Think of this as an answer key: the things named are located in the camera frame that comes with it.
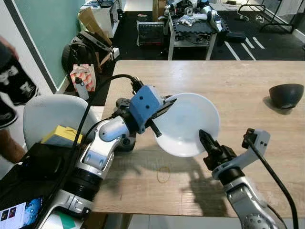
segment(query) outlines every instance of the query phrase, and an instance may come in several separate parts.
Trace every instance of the workbench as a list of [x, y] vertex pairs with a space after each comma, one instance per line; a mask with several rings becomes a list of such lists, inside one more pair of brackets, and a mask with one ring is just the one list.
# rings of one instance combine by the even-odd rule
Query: workbench
[[[218, 141], [237, 155], [247, 128], [271, 134], [265, 158], [291, 193], [300, 218], [305, 217], [305, 99], [292, 110], [272, 106], [269, 88], [305, 82], [304, 62], [290, 61], [119, 61], [114, 73], [139, 77], [163, 95], [198, 93], [217, 107], [221, 117]], [[128, 79], [112, 81], [103, 118], [118, 98], [132, 97]], [[119, 153], [94, 200], [94, 212], [236, 217], [203, 163], [203, 153], [180, 158], [164, 152], [153, 132], [137, 135], [130, 153]], [[283, 218], [291, 211], [282, 191], [260, 161], [244, 173]]]
[[[171, 61], [173, 59], [173, 49], [174, 47], [207, 47], [207, 52], [205, 55], [205, 60], [210, 60], [211, 55], [212, 55], [212, 51], [216, 42], [216, 38], [217, 38], [217, 32], [209, 25], [208, 22], [203, 22], [204, 24], [208, 24], [207, 29], [208, 29], [208, 35], [210, 36], [210, 39], [205, 40], [202, 44], [193, 44], [187, 40], [178, 40], [176, 41], [176, 35], [179, 33], [179, 31], [176, 31], [176, 23], [174, 22], [171, 14], [169, 13], [168, 15], [168, 19], [167, 19], [167, 23], [164, 27], [164, 34], [167, 35], [168, 33], [168, 28], [170, 28], [170, 32], [171, 32], [171, 36], [170, 36], [170, 45], [168, 48], [168, 60]], [[191, 28], [188, 28], [186, 25], [181, 25], [181, 27], [185, 27], [187, 28], [186, 30], [192, 31]]]

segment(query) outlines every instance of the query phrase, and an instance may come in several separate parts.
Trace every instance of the backpack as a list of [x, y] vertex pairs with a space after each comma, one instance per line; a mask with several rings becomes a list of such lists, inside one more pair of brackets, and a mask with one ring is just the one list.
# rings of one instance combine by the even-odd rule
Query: backpack
[[70, 42], [66, 44], [62, 51], [61, 64], [66, 74], [69, 75], [73, 70], [74, 64], [93, 64], [95, 75], [97, 76], [98, 63], [95, 53], [99, 53], [99, 58], [105, 57], [112, 48], [103, 43], [103, 39], [95, 33], [81, 31]]

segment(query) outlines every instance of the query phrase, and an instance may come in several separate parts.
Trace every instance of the person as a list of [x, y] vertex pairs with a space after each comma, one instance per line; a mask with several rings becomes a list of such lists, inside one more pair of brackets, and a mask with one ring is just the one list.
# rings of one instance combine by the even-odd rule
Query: person
[[[20, 65], [15, 47], [2, 36], [0, 36], [0, 92], [6, 93], [14, 106], [24, 105], [31, 98], [39, 95], [38, 87]], [[13, 163], [19, 162], [25, 154], [7, 129], [17, 118], [17, 112], [0, 96], [0, 155]]]

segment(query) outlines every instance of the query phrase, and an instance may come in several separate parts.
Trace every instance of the white bowl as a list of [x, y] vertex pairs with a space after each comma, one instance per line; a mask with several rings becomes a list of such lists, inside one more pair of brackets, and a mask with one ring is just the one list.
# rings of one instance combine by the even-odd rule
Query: white bowl
[[194, 93], [181, 93], [167, 98], [176, 102], [153, 121], [162, 135], [156, 137], [159, 146], [169, 154], [180, 157], [196, 156], [205, 151], [199, 140], [199, 130], [218, 137], [220, 117], [214, 104]]

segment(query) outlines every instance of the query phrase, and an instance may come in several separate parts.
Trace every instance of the black bowl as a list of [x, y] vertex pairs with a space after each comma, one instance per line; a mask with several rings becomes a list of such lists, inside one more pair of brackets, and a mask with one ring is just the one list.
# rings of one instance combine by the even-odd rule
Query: black bowl
[[301, 100], [304, 86], [296, 83], [281, 84], [269, 89], [270, 98], [278, 108], [293, 108]]

